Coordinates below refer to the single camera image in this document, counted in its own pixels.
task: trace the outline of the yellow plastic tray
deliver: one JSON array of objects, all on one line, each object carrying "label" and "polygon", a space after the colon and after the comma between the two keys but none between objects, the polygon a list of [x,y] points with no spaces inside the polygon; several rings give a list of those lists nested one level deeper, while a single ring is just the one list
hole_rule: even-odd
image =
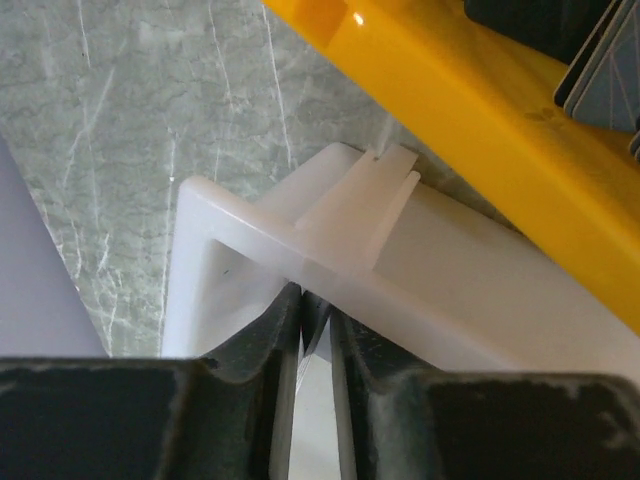
[{"label": "yellow plastic tray", "polygon": [[566,66],[460,0],[265,1],[640,333],[640,168],[553,104]]}]

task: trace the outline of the gray surface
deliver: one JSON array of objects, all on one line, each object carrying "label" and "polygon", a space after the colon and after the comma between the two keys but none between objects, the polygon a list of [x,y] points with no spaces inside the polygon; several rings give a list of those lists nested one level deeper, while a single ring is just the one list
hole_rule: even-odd
[{"label": "gray surface", "polygon": [[0,357],[105,351],[0,137]]},{"label": "gray surface", "polygon": [[159,351],[190,175],[254,199],[329,143],[400,141],[500,217],[257,0],[0,0],[0,132],[115,355]]}]

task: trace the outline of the yellow bin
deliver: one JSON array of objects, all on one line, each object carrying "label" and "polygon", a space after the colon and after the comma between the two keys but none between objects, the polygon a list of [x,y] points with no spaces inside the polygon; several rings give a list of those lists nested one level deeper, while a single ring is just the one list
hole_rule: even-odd
[{"label": "yellow bin", "polygon": [[640,167],[553,104],[565,65],[460,0],[265,2],[640,333]]}]

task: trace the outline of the marbled tabletop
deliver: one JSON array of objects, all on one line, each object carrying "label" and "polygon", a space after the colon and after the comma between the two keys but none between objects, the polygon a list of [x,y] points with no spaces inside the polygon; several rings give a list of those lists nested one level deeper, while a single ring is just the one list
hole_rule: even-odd
[{"label": "marbled tabletop", "polygon": [[255,199],[327,144],[421,152],[258,0],[0,0],[0,133],[112,355],[156,355],[177,187]]}]

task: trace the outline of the scratched gray surface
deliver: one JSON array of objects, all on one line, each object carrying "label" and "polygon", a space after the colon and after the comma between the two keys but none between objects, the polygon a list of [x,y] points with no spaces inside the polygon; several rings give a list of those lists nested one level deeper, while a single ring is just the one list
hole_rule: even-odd
[{"label": "scratched gray surface", "polygon": [[329,143],[400,141],[504,221],[258,0],[0,0],[0,133],[113,355],[158,353],[190,175],[255,199]]}]

